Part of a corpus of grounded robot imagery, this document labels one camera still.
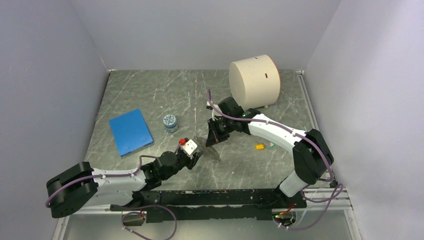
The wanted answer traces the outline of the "metal key organizer plate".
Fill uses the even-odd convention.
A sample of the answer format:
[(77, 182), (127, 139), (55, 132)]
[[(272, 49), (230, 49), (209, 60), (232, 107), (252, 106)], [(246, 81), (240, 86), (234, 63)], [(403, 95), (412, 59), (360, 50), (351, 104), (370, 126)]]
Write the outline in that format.
[(206, 147), (207, 140), (205, 138), (195, 135), (193, 137), (193, 140), (196, 142), (198, 146), (198, 151), (202, 152), (203, 156), (210, 158), (211, 161), (215, 161), (215, 162), (221, 161), (220, 154), (214, 147), (212, 146)]

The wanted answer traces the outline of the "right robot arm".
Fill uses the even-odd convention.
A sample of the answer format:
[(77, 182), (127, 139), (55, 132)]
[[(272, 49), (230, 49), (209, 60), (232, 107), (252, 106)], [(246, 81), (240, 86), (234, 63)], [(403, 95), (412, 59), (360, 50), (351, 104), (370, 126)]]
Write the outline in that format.
[(319, 130), (288, 127), (257, 109), (244, 110), (232, 97), (214, 104), (208, 96), (207, 108), (213, 111), (213, 117), (208, 120), (206, 146), (221, 143), (231, 132), (237, 131), (263, 138), (292, 153), (294, 170), (282, 180), (274, 195), (278, 206), (288, 207), (297, 193), (318, 181), (330, 183), (334, 180), (331, 168), (334, 158)]

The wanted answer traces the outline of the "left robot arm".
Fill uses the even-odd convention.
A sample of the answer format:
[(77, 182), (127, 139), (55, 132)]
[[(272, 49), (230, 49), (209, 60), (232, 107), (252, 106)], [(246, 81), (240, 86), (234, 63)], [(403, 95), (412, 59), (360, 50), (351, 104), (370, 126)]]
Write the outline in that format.
[(202, 150), (165, 151), (146, 164), (142, 162), (146, 156), (141, 155), (138, 167), (129, 170), (103, 170), (91, 167), (88, 161), (80, 162), (47, 181), (45, 207), (55, 219), (100, 205), (137, 210), (143, 203), (143, 191), (161, 186), (183, 168), (191, 170), (202, 154)]

